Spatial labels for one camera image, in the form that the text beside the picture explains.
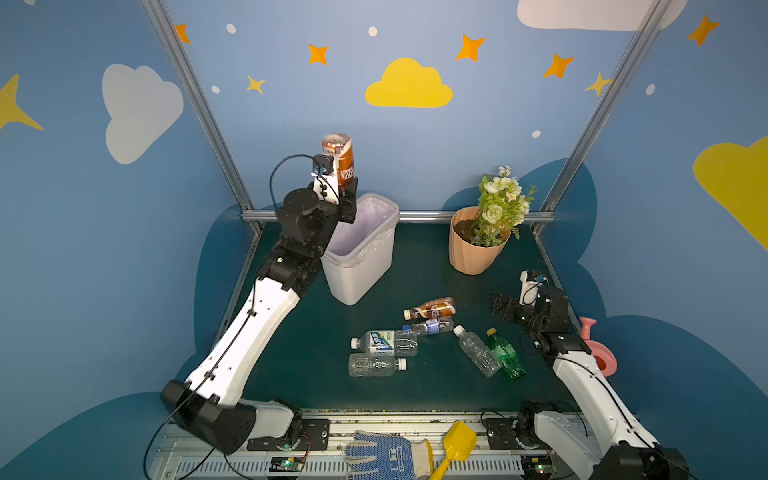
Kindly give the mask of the brown coffee bottle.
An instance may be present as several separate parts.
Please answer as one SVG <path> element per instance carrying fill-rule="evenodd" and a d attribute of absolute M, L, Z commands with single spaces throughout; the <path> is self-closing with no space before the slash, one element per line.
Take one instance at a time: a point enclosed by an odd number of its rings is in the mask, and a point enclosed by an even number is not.
<path fill-rule="evenodd" d="M 339 192 L 346 191 L 355 178 L 352 139 L 346 133 L 332 133 L 322 140 L 322 151 L 334 157 Z"/>
<path fill-rule="evenodd" d="M 420 306 L 411 307 L 403 311 L 406 321 L 437 319 L 450 317 L 456 314 L 454 299 L 444 297 L 430 300 Z"/>

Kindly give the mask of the clear ribbed bottle white cap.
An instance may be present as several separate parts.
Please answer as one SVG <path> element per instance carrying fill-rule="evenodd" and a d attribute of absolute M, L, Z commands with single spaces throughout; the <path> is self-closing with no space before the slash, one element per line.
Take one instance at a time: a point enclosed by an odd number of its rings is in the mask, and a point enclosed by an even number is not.
<path fill-rule="evenodd" d="M 462 351 L 486 378 L 491 378 L 502 368 L 500 361 L 476 333 L 461 325 L 456 325 L 453 333 L 458 338 Z"/>

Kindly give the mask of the small blue label bottle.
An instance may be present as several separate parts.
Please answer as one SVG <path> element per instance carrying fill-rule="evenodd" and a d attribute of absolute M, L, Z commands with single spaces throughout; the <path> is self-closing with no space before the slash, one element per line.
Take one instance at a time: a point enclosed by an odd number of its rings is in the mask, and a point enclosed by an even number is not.
<path fill-rule="evenodd" d="M 417 336 L 436 335 L 439 333 L 452 332 L 454 322 L 451 316 L 426 319 L 419 323 L 406 324 L 402 327 L 404 331 L 413 332 Z"/>

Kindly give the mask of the blue white label water bottle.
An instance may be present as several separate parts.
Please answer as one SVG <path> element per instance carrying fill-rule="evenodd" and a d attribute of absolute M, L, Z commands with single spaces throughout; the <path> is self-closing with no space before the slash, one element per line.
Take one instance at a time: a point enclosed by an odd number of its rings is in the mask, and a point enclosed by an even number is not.
<path fill-rule="evenodd" d="M 408 330 L 371 330 L 352 338 L 350 346 L 363 353 L 411 357 L 418 353 L 418 336 Z"/>

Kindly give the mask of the clear bottle front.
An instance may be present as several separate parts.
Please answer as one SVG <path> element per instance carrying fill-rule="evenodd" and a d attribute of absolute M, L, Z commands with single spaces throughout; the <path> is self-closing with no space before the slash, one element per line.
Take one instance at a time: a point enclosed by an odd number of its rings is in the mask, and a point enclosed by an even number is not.
<path fill-rule="evenodd" d="M 348 374 L 353 378 L 389 377 L 407 369 L 407 360 L 392 355 L 353 353 L 348 360 Z"/>

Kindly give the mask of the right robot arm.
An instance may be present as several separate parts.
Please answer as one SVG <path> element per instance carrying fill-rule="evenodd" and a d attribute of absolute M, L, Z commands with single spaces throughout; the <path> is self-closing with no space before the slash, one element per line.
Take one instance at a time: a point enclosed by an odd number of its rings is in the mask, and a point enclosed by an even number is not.
<path fill-rule="evenodd" d="M 514 422 L 521 447 L 550 448 L 578 479 L 692 478 L 682 454 L 663 447 L 608 383 L 602 369 L 614 363 L 613 354 L 592 340 L 593 319 L 581 318 L 573 331 L 563 290 L 530 283 L 518 298 L 493 293 L 490 302 L 493 315 L 529 334 L 592 430 L 585 434 L 564 414 L 525 402 Z"/>

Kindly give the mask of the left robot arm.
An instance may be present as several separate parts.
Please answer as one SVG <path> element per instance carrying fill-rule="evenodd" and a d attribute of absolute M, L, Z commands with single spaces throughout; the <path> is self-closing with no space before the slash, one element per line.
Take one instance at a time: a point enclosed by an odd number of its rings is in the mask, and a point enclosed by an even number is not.
<path fill-rule="evenodd" d="M 252 437 L 293 446 L 302 413 L 278 401 L 245 401 L 244 387 L 257 360 L 285 317 L 322 268 L 339 223 L 353 223 L 358 180 L 305 187 L 286 195 L 276 211 L 282 232 L 257 271 L 248 298 L 208 356 L 183 381 L 169 381 L 161 400 L 183 430 L 225 455 Z"/>

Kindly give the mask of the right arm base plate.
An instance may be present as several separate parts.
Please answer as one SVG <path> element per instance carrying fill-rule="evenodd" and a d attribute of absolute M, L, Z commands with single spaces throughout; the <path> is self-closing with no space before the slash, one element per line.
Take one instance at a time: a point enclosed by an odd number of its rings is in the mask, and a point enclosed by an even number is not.
<path fill-rule="evenodd" d="M 507 418 L 484 418 L 481 424 L 486 430 L 491 450 L 548 450 L 549 446 L 536 436 L 519 433 L 517 421 Z"/>

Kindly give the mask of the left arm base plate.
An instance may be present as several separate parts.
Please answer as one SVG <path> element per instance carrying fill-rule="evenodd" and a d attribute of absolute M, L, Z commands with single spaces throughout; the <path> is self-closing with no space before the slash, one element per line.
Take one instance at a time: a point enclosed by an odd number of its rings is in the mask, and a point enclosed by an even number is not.
<path fill-rule="evenodd" d="M 331 422 L 326 418 L 303 419 L 295 430 L 295 439 L 274 437 L 251 438 L 246 443 L 248 451 L 326 451 L 330 440 Z"/>

